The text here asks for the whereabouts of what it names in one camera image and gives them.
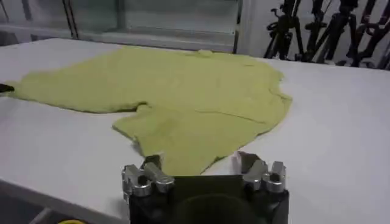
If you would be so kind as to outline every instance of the black tripod leg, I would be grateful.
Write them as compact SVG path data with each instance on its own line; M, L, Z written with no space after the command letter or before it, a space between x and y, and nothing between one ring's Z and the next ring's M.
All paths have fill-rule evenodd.
M283 37L281 37L281 44L280 49L279 49L279 59L281 60L287 60L288 56L288 51L290 50L290 45L291 45L291 39L292 39L292 34L291 32L287 32L284 34Z
M269 42L268 44L268 47L267 47L267 50L266 50L266 53L264 54L264 58L272 58L274 54L274 51L275 51L275 42L276 42L276 38L277 38L277 34L275 34L271 41Z
M300 23L299 23L299 18L298 17L295 17L294 26L295 26L295 32L297 34L299 54L301 56L303 56L303 53L304 53L303 52L303 43L302 43L302 36L301 36L301 33L300 33Z
M313 57L316 55L316 53L318 52L318 50L320 49L320 47L323 45L323 43L325 42L325 40L328 38L329 34L330 34L330 29L332 28L333 24L334 24L334 20L332 19L328 25L328 27L325 29L324 33L321 35L320 39L318 40L317 44L316 44L316 47L314 48L314 51L312 53L312 55L309 55L308 56L308 60L311 61L313 59ZM318 56L317 58L317 62L316 63L323 63L324 62L324 59L322 59L322 62L319 62L321 61L320 60L320 56Z
M330 46L330 40L327 39L327 41L325 42L324 47L322 48L321 52L318 55L316 63L319 63L319 64L324 64L325 63L325 55L329 51L329 46Z
M383 37L389 31L390 31L390 22L388 22L385 25L385 28L376 30L373 36L371 37L370 41L368 42L367 48L362 53L359 54L359 59L362 60L364 58L372 57L372 54L374 53L374 50L377 47L377 44L379 43L379 41L383 39ZM356 63L354 63L352 66L357 67L359 65L358 62L360 61L356 61Z
M350 36L351 36L351 57L353 58L353 61L360 60L358 58L358 44L356 42L356 16L355 15L350 15L349 20L349 30L350 30Z

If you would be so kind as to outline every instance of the white wall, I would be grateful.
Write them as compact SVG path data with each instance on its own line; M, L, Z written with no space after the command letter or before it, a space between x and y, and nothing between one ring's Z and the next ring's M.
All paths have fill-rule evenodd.
M323 9L325 8L325 5L328 3L328 1L329 0L324 0ZM356 20L358 24L360 23L361 14L364 10L366 2L367 0L360 0L359 7L354 11L354 14L357 15ZM270 9L278 8L280 3L281 1L275 1L275 0L257 0L256 11L258 13L256 13L253 22L253 32L250 39L250 50L249 50L250 55L256 57L262 57L264 55L267 45L271 39L268 35L268 31L266 30L266 26L277 20L276 17L273 15L273 13L270 12ZM338 11L339 3L340 3L339 0L333 0L331 6L328 9L328 12L325 14L325 18L324 18L325 23L328 23L331 19L332 14ZM387 0L377 0L375 8L371 14L372 15L371 21L374 22L378 21L379 17L382 14L382 10L384 9L386 4L387 4ZM301 31L302 31L304 47L306 47L307 39L310 34L307 30L304 29L304 26L313 21L313 16L310 13L311 8L312 8L311 0L302 0L298 11L298 16L300 18L300 23L301 23ZM295 39L296 37L295 32L293 32L293 34L294 34L294 39L292 41L292 47L289 52L290 58L294 58L294 54L298 52L297 41ZM366 47L367 41L368 41L368 37L365 36L365 38L361 42L361 50ZM371 60L374 61L375 64L378 63L384 51L384 48L387 46L389 41L390 41L390 34L385 36L378 44ZM345 55L348 51L349 44L350 44L350 37L349 37L349 27L348 27L340 39L334 57L334 61L346 59Z

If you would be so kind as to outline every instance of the black object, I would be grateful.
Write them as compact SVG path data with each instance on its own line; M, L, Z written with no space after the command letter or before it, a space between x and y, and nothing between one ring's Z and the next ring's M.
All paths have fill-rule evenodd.
M287 224L289 192L252 192L241 175L175 177L167 194L130 196L134 224Z
M297 35L299 53L296 55L296 60L303 55L303 44L300 33L300 23L297 17L298 7L301 0L285 0L280 6L283 15L278 16L277 9L271 11L278 18L277 22L271 23L267 26L270 31L271 41L268 44L264 58L274 58L278 55L279 59L287 60L288 51L291 45L292 32L290 29L295 29Z
M140 170L125 166L122 181L131 223L287 224L283 163L275 162L268 171L255 154L239 152L239 160L245 175L174 177L174 183L158 169L158 155L148 156ZM170 187L161 188L164 183Z
M352 11L358 7L358 0L341 0L339 12L332 15L329 25L325 29L324 33L320 37L318 43L316 44L314 53L319 50L319 48L325 42L324 47L322 48L317 63L324 63L325 60L332 60L335 54L339 39L344 32L345 26L348 24L350 28L350 39L351 39L351 57L355 58L357 56L357 45L356 45L356 16L352 14Z
M13 92L15 89L12 86L8 86L0 83L0 93Z
M390 31L390 23L388 22L390 17L390 2L388 1L386 7L383 10L382 16L377 23L370 22L370 15L372 13L372 9L375 6L377 0L368 0L363 15L361 17L360 25L356 30L356 48L360 45L361 39L363 35L366 33L371 36L366 48L358 52L354 53L354 47L351 45L349 51L347 53L347 57L352 58L353 62L351 67L359 67L360 63L365 58L372 57L375 48L379 41L383 39L383 37Z
M305 26L305 29L310 31L310 36L307 43L307 51L302 56L302 61L304 62L311 62L311 60L313 59L316 53L316 43L319 33L322 28L325 28L327 26L327 24L324 23L323 20L325 13L327 12L330 4L332 3L332 0L328 2L328 5L324 12L321 10L323 3L324 0L313 1L313 8L311 9L311 14L314 15L314 21Z
M71 0L62 0L63 9L66 15L66 21L68 22L68 28L71 32L71 36L73 39L79 39L79 32L77 31L76 20L73 14L73 8Z

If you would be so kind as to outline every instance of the green cloth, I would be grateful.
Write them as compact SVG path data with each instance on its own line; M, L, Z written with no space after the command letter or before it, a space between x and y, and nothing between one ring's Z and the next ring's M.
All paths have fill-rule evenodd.
M8 84L11 97L57 107L136 110L114 128L143 155L163 153L167 174L197 175L284 118L291 98L280 92L281 78L244 55L124 47Z

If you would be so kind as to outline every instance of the glass panel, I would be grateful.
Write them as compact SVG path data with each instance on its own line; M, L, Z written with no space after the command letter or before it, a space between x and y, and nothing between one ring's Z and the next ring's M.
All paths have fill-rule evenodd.
M128 27L234 33L238 1L126 0Z
M19 42L31 41L31 35L71 37L62 0L1 2L0 31L14 33Z

